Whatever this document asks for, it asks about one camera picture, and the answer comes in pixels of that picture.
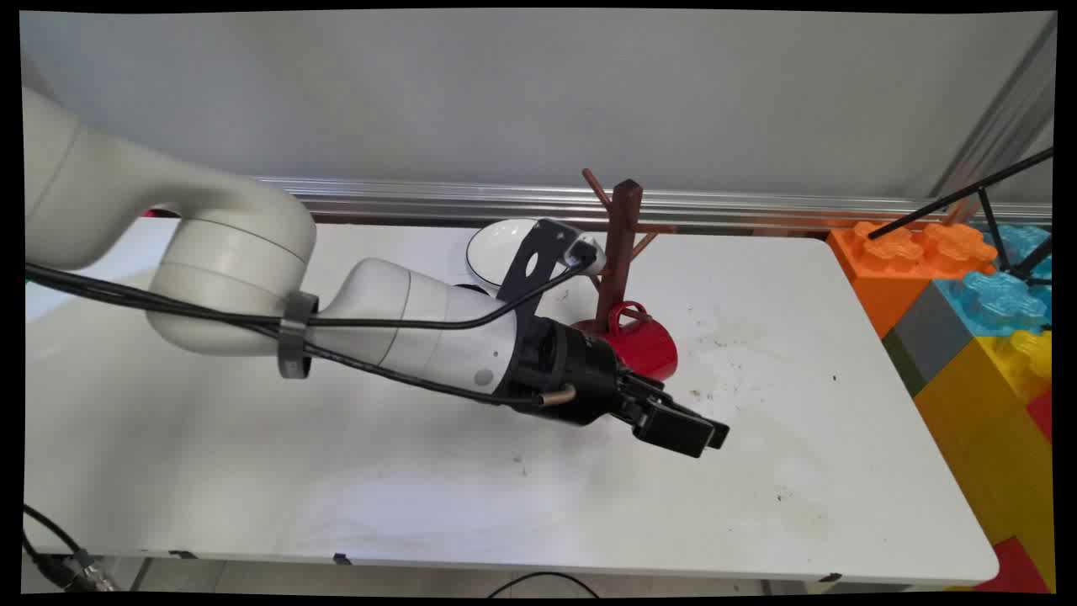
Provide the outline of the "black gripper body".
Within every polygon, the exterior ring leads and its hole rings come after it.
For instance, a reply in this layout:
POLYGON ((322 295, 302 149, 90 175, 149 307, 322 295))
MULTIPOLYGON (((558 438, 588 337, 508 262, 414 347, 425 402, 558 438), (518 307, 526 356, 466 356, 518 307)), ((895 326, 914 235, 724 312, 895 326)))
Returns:
POLYGON ((654 319, 596 335, 532 318, 509 364, 508 406, 576 426, 600 417, 631 423, 638 401, 668 399, 666 377, 668 332, 654 319))

